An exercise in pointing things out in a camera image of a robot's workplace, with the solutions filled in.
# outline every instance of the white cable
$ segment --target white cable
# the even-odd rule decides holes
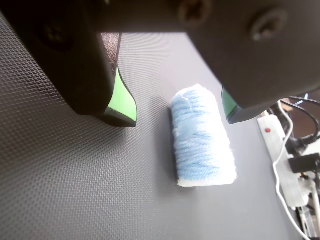
[[[280,151],[279,157],[277,158],[277,160],[272,165],[273,166],[274,175],[275,175],[275,179],[276,179],[275,191],[276,191],[276,194],[278,195],[278,197],[279,197],[279,199],[280,199],[280,201],[281,201],[281,203],[283,205],[285,213],[288,215],[288,218],[289,218],[290,222],[292,223],[292,225],[294,226],[294,228],[298,231],[298,233],[305,240],[310,240],[310,238],[296,224],[294,218],[292,217],[291,213],[289,212],[289,209],[288,209],[288,206],[287,206],[287,203],[286,203],[284,197],[280,193],[280,180],[279,180],[279,175],[278,175],[278,172],[277,172],[277,164],[280,161],[280,159],[281,159],[281,157],[282,157],[282,155],[283,155],[283,153],[285,151],[286,143],[287,143],[287,141],[288,141],[289,137],[291,136],[292,131],[294,129],[294,123],[292,122],[291,118],[286,114],[284,109],[282,108],[281,101],[278,101],[278,106],[279,106],[279,109],[282,112],[282,114],[288,120],[290,127],[289,127],[288,134],[285,136],[285,139],[283,140],[283,144],[282,144],[282,147],[281,147],[281,151]]]

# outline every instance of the white yarn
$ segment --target white yarn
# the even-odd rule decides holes
[[[235,160],[214,95],[195,85],[178,92],[171,107],[178,185],[232,184]]]

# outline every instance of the screw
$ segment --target screw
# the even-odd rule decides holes
[[[178,18],[190,28],[197,28],[210,16],[211,0],[181,0]]]

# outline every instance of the black cable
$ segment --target black cable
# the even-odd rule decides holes
[[[299,96],[290,96],[289,99],[301,100],[307,103],[318,105],[320,107],[320,102],[313,99],[304,99],[303,97],[299,97]]]
[[[319,130],[320,130],[320,124],[319,124],[318,119],[316,119],[314,115],[312,115],[310,112],[308,112],[308,111],[305,110],[303,107],[300,107],[300,106],[298,106],[298,105],[295,105],[295,104],[292,104],[292,103],[289,103],[289,102],[286,102],[286,101],[283,101],[283,100],[281,100],[281,103],[283,103],[283,104],[285,104],[285,105],[288,105],[288,106],[290,106],[290,107],[296,108],[296,109],[304,112],[304,113],[305,113],[306,115],[308,115],[308,116],[312,119],[312,121],[314,122],[314,124],[315,124],[315,133],[314,133],[313,135],[309,135],[309,136],[303,137],[303,138],[302,138],[303,141],[310,140],[311,138],[313,138],[313,139],[315,139],[315,140],[316,140],[317,138],[319,138],[318,133],[319,133]]]

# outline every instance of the black plastic part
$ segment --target black plastic part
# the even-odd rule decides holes
[[[301,139],[297,139],[291,135],[285,147],[289,154],[292,154],[294,157],[299,157],[305,152],[308,146],[305,145]]]
[[[109,107],[105,110],[104,115],[97,116],[97,118],[114,127],[134,128],[137,125],[137,121]]]
[[[115,78],[85,1],[1,1],[0,9],[69,106],[103,114]]]
[[[294,174],[315,171],[317,162],[320,162],[319,153],[289,159],[289,164]]]
[[[253,106],[249,108],[242,109],[241,107],[237,106],[234,111],[230,114],[227,118],[229,124],[236,124],[240,122],[247,121],[249,119],[253,119],[263,111],[265,111],[269,106],[271,106],[272,102],[267,102],[266,104]]]

